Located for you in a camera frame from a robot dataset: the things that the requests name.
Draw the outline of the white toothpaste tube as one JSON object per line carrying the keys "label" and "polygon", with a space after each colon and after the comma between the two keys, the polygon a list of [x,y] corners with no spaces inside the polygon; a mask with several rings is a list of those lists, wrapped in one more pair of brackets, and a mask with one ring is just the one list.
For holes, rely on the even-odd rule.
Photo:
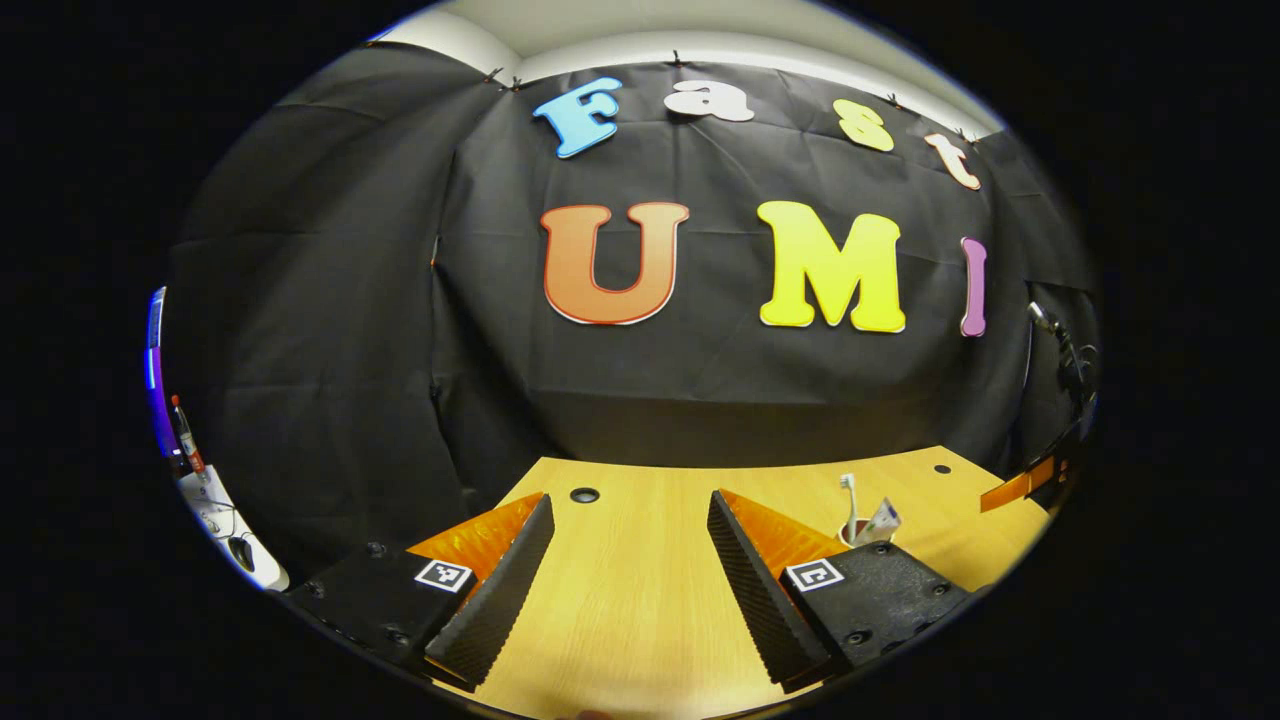
{"label": "white toothpaste tube", "polygon": [[852,547],[887,542],[893,538],[902,520],[892,501],[884,497],[878,509],[865,519],[859,519],[855,525],[856,534],[851,539]]}

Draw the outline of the red-capped bottle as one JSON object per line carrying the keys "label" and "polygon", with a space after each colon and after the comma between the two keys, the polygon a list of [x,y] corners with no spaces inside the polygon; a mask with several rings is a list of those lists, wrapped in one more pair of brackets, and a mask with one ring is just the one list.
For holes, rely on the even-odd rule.
{"label": "red-capped bottle", "polygon": [[200,480],[206,480],[209,478],[207,470],[206,470],[206,465],[205,465],[204,459],[202,459],[202,456],[201,456],[201,454],[198,451],[198,446],[195,442],[195,436],[193,436],[193,432],[192,432],[192,429],[189,427],[189,420],[188,420],[188,418],[186,415],[186,411],[180,406],[180,396],[179,395],[172,395],[170,396],[170,404],[172,404],[173,411],[175,414],[175,420],[177,420],[177,427],[178,427],[177,437],[178,437],[178,441],[179,441],[180,447],[183,450],[183,454],[186,455],[187,461],[191,465],[192,473]]}

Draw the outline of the computer monitor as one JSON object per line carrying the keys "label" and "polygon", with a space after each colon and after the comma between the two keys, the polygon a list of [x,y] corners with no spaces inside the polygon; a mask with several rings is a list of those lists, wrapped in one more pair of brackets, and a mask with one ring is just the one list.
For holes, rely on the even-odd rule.
{"label": "computer monitor", "polygon": [[161,340],[165,297],[166,287],[163,286],[154,292],[150,300],[143,356],[145,375],[154,433],[159,448],[172,465],[180,468],[182,450],[173,430],[169,415],[170,398],[165,391],[163,378]]}

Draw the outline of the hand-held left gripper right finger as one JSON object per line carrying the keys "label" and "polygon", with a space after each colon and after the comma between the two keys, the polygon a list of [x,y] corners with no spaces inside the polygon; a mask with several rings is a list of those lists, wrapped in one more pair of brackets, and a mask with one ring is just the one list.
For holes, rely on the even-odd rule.
{"label": "hand-held left gripper right finger", "polygon": [[869,667],[972,602],[890,541],[849,548],[730,489],[712,493],[707,529],[768,676],[786,692]]}

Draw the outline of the white side table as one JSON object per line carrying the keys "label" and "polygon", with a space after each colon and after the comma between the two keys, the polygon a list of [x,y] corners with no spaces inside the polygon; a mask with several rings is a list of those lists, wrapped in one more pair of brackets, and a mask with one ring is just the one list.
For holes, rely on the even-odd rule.
{"label": "white side table", "polygon": [[[246,580],[264,591],[285,591],[291,584],[288,573],[244,520],[244,516],[219,477],[218,470],[212,465],[206,466],[206,480],[201,480],[193,473],[188,473],[177,482],[182,498],[198,519],[200,524],[204,525],[209,538]],[[255,573],[248,574],[242,570],[232,559],[227,547],[227,539],[233,536],[244,537],[251,543],[256,565]]]}

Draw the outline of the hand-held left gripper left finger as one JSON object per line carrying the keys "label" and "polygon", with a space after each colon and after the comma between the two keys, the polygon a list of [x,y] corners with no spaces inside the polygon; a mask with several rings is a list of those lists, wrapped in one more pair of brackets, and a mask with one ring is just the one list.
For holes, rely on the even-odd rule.
{"label": "hand-held left gripper left finger", "polygon": [[285,605],[379,661],[462,691],[506,646],[556,530],[536,492],[416,544],[370,541]]}

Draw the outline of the dark metal stand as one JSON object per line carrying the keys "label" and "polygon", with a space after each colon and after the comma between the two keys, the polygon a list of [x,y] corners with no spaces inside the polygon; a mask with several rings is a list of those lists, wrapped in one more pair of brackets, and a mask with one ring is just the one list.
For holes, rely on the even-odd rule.
{"label": "dark metal stand", "polygon": [[1028,313],[1033,327],[1050,334],[1057,345],[1059,352],[1059,383],[1071,402],[1071,419],[1079,421],[1092,413],[1096,405],[1097,373],[1093,363],[1085,359],[1085,354],[1079,350],[1073,340],[1065,322],[1046,310],[1038,302],[1028,304]]}

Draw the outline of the wooden desktop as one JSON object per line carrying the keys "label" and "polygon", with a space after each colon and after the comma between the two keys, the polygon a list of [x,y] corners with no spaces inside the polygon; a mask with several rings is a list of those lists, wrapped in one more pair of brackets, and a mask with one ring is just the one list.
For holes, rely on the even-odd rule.
{"label": "wooden desktop", "polygon": [[940,446],[786,468],[643,468],[544,457],[508,493],[543,492],[556,530],[486,680],[468,698],[536,720],[701,720],[787,700],[749,635],[707,529],[730,489],[836,537],[856,478],[861,515],[887,497],[896,542],[977,591],[1000,580],[1050,515],[1024,498],[979,512],[1000,479]]}

